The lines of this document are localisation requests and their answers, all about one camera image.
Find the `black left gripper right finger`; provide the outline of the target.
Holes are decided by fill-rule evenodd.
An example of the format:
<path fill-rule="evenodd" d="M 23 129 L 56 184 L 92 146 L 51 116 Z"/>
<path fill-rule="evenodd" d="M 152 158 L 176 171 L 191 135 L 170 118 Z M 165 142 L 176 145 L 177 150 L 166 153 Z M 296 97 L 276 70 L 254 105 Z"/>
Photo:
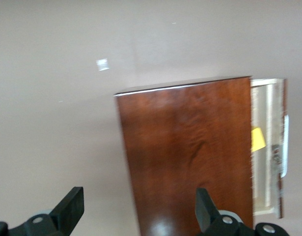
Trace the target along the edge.
<path fill-rule="evenodd" d="M 205 188 L 196 190 L 195 215 L 201 236 L 254 235 L 254 229 L 247 227 L 236 213 L 218 210 Z"/>

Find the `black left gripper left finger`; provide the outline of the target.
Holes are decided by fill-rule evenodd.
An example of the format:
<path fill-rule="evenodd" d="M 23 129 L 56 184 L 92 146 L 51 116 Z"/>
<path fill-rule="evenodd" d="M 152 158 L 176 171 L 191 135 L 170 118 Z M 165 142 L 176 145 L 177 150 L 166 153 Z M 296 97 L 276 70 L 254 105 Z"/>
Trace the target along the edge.
<path fill-rule="evenodd" d="M 73 187 L 48 214 L 38 214 L 10 229 L 9 236 L 69 236 L 84 213 L 83 187 Z"/>

